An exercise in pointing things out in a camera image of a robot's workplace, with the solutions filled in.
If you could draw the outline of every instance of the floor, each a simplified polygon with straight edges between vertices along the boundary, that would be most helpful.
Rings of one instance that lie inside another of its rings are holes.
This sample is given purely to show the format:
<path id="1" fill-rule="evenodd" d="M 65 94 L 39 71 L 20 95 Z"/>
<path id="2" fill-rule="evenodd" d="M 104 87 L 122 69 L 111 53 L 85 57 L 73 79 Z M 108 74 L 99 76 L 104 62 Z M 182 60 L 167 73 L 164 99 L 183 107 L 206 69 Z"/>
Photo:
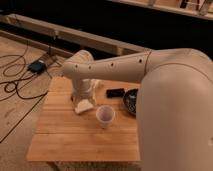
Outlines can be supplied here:
<path id="1" fill-rule="evenodd" d="M 23 59 L 20 59 L 10 65 L 7 65 L 16 56 L 2 58 L 3 55 L 23 54 L 27 45 L 21 44 L 3 37 L 0 37 L 0 82 L 11 81 L 20 78 L 22 71 L 17 76 L 6 77 L 3 72 L 8 66 L 19 64 L 9 67 L 5 74 L 13 75 L 20 71 L 23 66 Z M 43 51 L 28 47 L 24 58 L 27 63 L 38 59 Z M 65 60 L 57 56 L 57 62 L 63 63 Z M 60 76 L 61 68 L 59 64 L 54 63 L 48 68 L 48 73 L 44 72 L 32 82 L 24 86 L 20 91 L 23 97 L 32 97 L 43 94 L 47 91 L 51 77 Z M 23 86 L 27 81 L 22 81 L 19 87 Z M 7 90 L 12 90 L 14 85 L 9 85 Z M 35 106 L 35 108 L 26 115 L 26 113 L 35 105 L 39 98 L 31 100 L 22 100 L 17 94 L 3 100 L 11 93 L 5 93 L 5 84 L 0 83 L 0 171 L 51 171 L 52 169 L 46 163 L 31 163 L 26 160 L 26 154 L 31 142 L 33 132 L 35 130 L 36 122 L 39 118 L 44 98 Z M 57 163 L 61 171 L 139 171 L 138 163 L 94 163 L 94 162 L 79 162 L 79 163 Z"/>

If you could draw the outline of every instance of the power adapter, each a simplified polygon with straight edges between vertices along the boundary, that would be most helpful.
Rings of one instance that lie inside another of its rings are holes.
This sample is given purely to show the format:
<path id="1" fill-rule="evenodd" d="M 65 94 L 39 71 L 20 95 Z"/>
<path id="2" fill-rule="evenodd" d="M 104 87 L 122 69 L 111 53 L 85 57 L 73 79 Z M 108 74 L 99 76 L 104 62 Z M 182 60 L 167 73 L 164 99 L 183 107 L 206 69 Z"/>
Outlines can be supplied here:
<path id="1" fill-rule="evenodd" d="M 37 73 L 37 74 L 41 74 L 42 72 L 45 71 L 45 69 L 47 69 L 47 66 L 45 65 L 45 63 L 43 63 L 39 60 L 32 62 L 28 66 L 29 71 L 31 71 L 32 73 Z"/>
<path id="2" fill-rule="evenodd" d="M 57 58 L 55 56 L 45 53 L 39 59 L 32 62 L 28 66 L 28 70 L 31 71 L 32 73 L 41 74 L 56 60 Z"/>

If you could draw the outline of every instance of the table leg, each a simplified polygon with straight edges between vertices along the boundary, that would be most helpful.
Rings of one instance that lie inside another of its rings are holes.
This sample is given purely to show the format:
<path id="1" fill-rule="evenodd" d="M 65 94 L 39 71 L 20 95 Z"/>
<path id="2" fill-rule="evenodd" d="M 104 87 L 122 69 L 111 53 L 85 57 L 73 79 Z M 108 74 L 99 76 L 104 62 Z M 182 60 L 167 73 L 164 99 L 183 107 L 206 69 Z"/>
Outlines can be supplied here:
<path id="1" fill-rule="evenodd" d="M 60 171 L 60 169 L 54 162 L 46 162 L 46 163 L 52 168 L 53 171 Z"/>

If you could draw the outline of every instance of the plate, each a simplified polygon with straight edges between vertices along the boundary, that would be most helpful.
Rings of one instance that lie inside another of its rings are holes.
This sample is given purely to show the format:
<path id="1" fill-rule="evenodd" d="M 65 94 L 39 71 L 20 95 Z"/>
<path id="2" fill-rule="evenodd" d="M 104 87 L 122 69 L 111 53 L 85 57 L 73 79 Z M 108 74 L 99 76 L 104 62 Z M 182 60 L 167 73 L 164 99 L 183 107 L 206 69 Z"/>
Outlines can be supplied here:
<path id="1" fill-rule="evenodd" d="M 137 99 L 138 89 L 130 89 L 128 90 L 123 97 L 123 103 L 127 111 L 136 116 L 136 99 Z"/>

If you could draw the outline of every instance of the table top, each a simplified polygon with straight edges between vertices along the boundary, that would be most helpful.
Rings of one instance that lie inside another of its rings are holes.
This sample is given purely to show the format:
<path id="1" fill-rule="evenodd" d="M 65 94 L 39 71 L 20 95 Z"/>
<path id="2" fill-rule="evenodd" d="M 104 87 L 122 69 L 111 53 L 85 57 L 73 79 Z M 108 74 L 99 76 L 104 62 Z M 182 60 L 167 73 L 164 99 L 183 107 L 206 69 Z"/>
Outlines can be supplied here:
<path id="1" fill-rule="evenodd" d="M 106 98 L 106 89 L 138 88 L 138 84 L 100 82 L 97 105 L 80 115 L 74 113 L 71 81 L 52 79 L 37 128 L 30 144 L 28 161 L 139 161 L 136 118 L 124 108 L 122 98 Z M 98 106 L 115 109 L 112 125 L 102 129 L 96 119 Z"/>

